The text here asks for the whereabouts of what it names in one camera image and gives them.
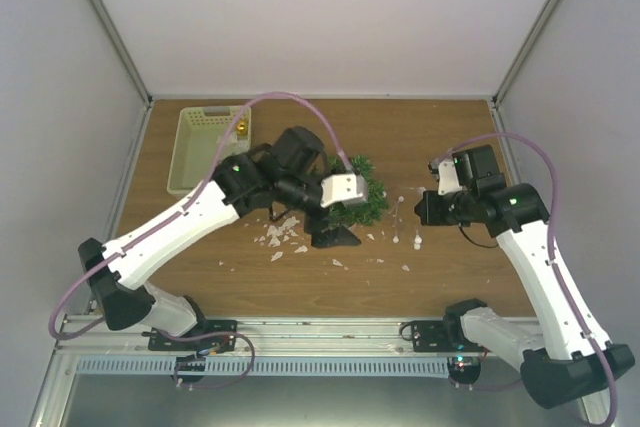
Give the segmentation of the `white ball string lights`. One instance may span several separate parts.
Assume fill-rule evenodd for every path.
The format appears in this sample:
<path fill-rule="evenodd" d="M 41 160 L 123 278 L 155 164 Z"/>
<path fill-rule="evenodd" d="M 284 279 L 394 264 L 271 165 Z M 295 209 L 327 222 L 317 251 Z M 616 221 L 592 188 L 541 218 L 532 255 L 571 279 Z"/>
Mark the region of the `white ball string lights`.
<path fill-rule="evenodd" d="M 424 186 L 383 191 L 383 199 L 388 203 L 388 208 L 380 222 L 381 239 L 390 241 L 392 246 L 409 247 L 413 251 L 420 251 L 424 247 L 420 221 L 414 213 L 414 207 L 425 191 Z"/>

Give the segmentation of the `pale green perforated basket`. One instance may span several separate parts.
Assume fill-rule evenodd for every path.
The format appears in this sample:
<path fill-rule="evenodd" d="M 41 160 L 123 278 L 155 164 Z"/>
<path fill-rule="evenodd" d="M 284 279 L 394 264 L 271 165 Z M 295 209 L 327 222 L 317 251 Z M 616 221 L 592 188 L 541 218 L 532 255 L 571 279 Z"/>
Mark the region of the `pale green perforated basket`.
<path fill-rule="evenodd" d="M 228 125 L 241 105 L 187 107 L 176 130 L 167 192 L 180 199 L 191 192 L 210 170 Z"/>

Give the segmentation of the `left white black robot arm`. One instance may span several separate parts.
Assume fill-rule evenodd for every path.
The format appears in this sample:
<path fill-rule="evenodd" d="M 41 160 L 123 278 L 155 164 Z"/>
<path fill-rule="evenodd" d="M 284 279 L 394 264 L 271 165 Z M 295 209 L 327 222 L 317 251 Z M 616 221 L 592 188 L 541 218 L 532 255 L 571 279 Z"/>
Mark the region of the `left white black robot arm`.
<path fill-rule="evenodd" d="M 329 214 L 336 204 L 365 202 L 366 180 L 355 170 L 313 172 L 315 161 L 325 158 L 315 134 L 288 128 L 274 144 L 226 157 L 189 194 L 131 233 L 106 243 L 84 241 L 79 258 L 107 327 L 144 325 L 169 334 L 185 351 L 201 347 L 206 327 L 196 303 L 152 285 L 150 277 L 205 236 L 276 203 L 303 213 L 313 247 L 359 245 L 348 228 L 332 226 Z"/>

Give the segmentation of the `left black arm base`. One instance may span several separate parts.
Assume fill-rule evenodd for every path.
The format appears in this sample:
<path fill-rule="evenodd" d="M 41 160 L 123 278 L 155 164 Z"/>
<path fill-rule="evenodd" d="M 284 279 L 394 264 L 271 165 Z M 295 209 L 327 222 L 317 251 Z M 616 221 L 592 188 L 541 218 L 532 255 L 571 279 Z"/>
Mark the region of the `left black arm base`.
<path fill-rule="evenodd" d="M 142 333 L 148 340 L 150 351 L 196 352 L 202 355 L 209 352 L 227 352 L 235 348 L 233 336 L 236 333 L 236 320 L 211 320 L 196 325 L 177 340 L 169 338 L 157 329 Z"/>

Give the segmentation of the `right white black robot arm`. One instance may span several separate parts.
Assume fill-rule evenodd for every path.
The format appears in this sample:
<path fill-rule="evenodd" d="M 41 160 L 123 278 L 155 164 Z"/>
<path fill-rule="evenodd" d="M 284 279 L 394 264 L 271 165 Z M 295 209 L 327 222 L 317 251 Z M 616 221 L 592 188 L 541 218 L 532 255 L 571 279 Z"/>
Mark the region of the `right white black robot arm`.
<path fill-rule="evenodd" d="M 454 152 L 429 169 L 438 187 L 415 207 L 421 224 L 483 225 L 514 267 L 540 327 L 532 334 L 468 299 L 445 310 L 440 336 L 447 347 L 494 353 L 546 409 L 602 391 L 634 367 L 630 347 L 611 341 L 579 293 L 533 186 L 509 185 L 489 145 Z"/>

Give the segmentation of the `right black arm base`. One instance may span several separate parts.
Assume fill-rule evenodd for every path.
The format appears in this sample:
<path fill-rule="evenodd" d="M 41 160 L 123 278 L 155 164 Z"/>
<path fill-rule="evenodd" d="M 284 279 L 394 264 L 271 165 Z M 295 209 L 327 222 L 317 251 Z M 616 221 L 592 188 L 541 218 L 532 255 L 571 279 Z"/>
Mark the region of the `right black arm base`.
<path fill-rule="evenodd" d="M 417 353 L 452 353 L 455 355 L 480 355 L 488 353 L 481 345 L 465 338 L 454 339 L 442 320 L 412 320 L 399 325 L 402 340 L 411 343 Z"/>

